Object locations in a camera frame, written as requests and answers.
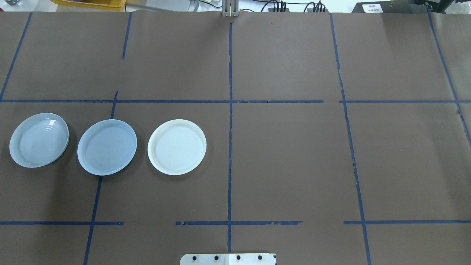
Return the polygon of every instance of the label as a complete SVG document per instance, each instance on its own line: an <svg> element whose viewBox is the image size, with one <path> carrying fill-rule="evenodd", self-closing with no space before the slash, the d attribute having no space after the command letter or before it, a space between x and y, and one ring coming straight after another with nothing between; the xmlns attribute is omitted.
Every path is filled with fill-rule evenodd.
<svg viewBox="0 0 471 265"><path fill-rule="evenodd" d="M362 6L365 13L382 13L380 4L366 4Z"/></svg>

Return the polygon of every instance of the white metal plate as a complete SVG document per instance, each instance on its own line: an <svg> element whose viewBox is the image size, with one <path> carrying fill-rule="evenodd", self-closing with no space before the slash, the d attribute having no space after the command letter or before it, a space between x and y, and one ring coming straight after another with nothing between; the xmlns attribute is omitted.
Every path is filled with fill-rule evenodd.
<svg viewBox="0 0 471 265"><path fill-rule="evenodd" d="M276 265L276 254L185 254L180 265Z"/></svg>

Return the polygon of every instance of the white plate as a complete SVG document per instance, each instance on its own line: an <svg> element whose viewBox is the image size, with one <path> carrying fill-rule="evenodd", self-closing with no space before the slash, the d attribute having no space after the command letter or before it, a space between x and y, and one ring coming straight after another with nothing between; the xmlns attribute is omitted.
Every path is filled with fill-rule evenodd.
<svg viewBox="0 0 471 265"><path fill-rule="evenodd" d="M187 120L171 120L150 136L147 155L152 165L168 175L192 171L206 153L206 137L198 125Z"/></svg>

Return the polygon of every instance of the black device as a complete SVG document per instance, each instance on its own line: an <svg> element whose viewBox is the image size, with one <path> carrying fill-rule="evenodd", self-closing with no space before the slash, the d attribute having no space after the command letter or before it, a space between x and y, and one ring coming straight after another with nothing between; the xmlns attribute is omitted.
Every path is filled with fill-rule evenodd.
<svg viewBox="0 0 471 265"><path fill-rule="evenodd" d="M412 13L407 0L357 3L352 13Z"/></svg>

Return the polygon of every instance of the metal bracket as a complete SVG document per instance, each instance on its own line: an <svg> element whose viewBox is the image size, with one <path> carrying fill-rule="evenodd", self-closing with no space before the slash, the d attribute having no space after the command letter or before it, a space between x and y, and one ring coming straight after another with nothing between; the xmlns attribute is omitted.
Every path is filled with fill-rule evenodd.
<svg viewBox="0 0 471 265"><path fill-rule="evenodd" d="M269 253L186 254L180 265L276 265L276 255Z"/></svg>
<svg viewBox="0 0 471 265"><path fill-rule="evenodd" d="M222 0L223 17L238 17L239 16L239 0Z"/></svg>

